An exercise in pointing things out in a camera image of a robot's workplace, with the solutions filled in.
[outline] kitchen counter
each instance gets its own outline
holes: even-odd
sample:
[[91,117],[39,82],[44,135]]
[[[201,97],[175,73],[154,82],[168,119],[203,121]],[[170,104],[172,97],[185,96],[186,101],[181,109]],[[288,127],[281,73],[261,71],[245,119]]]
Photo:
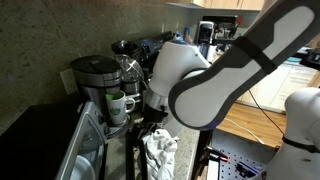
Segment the kitchen counter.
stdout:
[[[108,152],[105,179],[126,179],[125,132],[127,129],[128,126],[124,127],[124,130],[116,137],[107,140]],[[174,179],[190,179],[199,138],[199,131],[184,127],[178,134],[178,137],[180,140],[177,142],[178,149],[175,154]]]

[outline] electrical outlet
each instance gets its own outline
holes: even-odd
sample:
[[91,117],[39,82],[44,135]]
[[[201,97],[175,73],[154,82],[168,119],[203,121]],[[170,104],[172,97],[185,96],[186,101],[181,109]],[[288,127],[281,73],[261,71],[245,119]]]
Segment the electrical outlet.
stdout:
[[66,89],[68,95],[76,92],[78,90],[76,81],[73,76],[72,69],[67,69],[65,71],[60,72],[60,76]]

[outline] white mug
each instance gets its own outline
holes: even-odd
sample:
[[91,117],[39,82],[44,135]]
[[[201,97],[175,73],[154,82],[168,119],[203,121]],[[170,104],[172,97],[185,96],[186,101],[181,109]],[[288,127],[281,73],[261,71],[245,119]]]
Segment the white mug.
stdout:
[[[106,94],[106,100],[108,105],[108,111],[114,125],[121,125],[127,118],[127,113],[133,111],[135,107],[135,100],[133,98],[127,98],[126,94],[119,90],[115,94]],[[131,101],[132,107],[127,110],[126,102]]]

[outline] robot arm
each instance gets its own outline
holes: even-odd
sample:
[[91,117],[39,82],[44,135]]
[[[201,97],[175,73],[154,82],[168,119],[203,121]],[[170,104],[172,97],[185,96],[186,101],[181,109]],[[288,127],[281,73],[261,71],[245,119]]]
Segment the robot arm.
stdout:
[[[241,94],[319,33],[318,7],[320,2],[317,0],[280,0],[203,73],[184,80],[162,74],[163,79],[166,76],[166,79],[176,81],[168,86],[171,89],[169,96],[162,94],[169,97],[171,113],[184,126],[198,130],[215,128]],[[180,77],[184,75],[185,71],[178,70],[180,65],[174,66],[175,62],[162,59],[164,53],[167,51],[160,52],[155,68],[162,62],[169,63],[167,71],[181,73]],[[158,86],[166,86],[166,83],[161,82]],[[157,91],[155,85],[150,88]]]

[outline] coffee maker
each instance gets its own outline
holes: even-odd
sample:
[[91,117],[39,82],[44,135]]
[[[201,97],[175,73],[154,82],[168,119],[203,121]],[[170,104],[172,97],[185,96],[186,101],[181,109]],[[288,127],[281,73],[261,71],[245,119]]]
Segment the coffee maker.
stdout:
[[93,101],[112,125],[105,94],[115,94],[120,89],[121,67],[112,58],[86,56],[70,63],[83,102]]
[[111,49],[115,53],[114,59],[122,69],[121,90],[126,93],[127,97],[135,100],[134,110],[141,110],[144,79],[144,73],[140,66],[142,49],[137,44],[124,40],[113,43]]

